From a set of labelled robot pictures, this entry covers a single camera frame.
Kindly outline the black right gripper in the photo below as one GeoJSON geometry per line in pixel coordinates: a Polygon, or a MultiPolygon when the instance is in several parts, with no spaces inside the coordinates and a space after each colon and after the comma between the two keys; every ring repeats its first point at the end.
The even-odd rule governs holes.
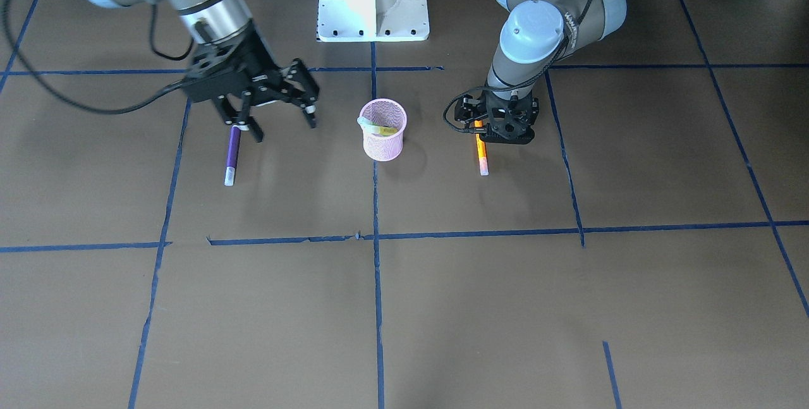
{"type": "Polygon", "coordinates": [[[198,46],[182,83],[192,102],[215,100],[222,122],[245,129],[257,143],[265,133],[252,117],[253,106],[286,102],[301,110],[309,127],[317,126],[320,87],[311,72],[300,58],[280,69],[252,22],[231,39],[198,46]],[[238,111],[226,95],[240,96],[238,111]]]}

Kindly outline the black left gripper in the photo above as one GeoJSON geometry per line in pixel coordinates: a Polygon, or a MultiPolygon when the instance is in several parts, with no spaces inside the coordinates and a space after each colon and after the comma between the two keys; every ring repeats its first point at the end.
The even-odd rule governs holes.
{"type": "Polygon", "coordinates": [[[474,98],[470,94],[454,100],[454,120],[462,122],[461,133],[474,133],[485,143],[526,145],[535,137],[533,125],[540,112],[538,99],[528,94],[522,98],[515,91],[497,92],[483,89],[474,98]]]}

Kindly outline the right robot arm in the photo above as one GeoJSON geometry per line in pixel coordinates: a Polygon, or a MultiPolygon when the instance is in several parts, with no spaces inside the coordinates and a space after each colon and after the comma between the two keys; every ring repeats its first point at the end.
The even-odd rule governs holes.
{"type": "MultiPolygon", "coordinates": [[[[159,0],[89,0],[101,8],[130,8],[159,0]]],[[[195,43],[181,83],[193,103],[211,101],[222,121],[261,142],[252,108],[275,101],[298,107],[316,127],[320,87],[300,59],[275,63],[245,0],[167,0],[195,43]]]]}

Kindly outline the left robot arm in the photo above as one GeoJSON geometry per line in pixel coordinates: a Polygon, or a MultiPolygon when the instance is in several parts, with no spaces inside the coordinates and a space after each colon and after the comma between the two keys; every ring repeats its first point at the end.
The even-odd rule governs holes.
{"type": "Polygon", "coordinates": [[[496,0],[508,13],[485,83],[454,98],[442,118],[484,143],[530,143],[535,84],[558,61],[623,25],[626,0],[496,0]]]}

